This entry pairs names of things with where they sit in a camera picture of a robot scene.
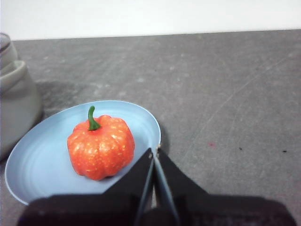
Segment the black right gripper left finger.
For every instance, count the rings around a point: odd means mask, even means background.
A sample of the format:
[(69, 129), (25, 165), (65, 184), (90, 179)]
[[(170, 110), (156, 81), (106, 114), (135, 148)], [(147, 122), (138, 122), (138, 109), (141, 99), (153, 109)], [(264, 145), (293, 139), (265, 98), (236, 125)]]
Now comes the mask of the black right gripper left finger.
[(19, 226), (134, 226), (148, 200), (153, 170), (151, 149), (102, 194), (54, 195), (37, 199)]

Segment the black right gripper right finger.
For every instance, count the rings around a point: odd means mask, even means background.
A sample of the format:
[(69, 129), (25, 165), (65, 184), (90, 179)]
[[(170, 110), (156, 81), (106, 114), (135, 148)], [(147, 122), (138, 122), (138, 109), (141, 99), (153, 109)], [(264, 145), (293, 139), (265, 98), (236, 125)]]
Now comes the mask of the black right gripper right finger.
[(158, 149), (154, 155), (159, 200), (177, 226), (294, 226), (286, 206), (259, 196), (210, 194)]

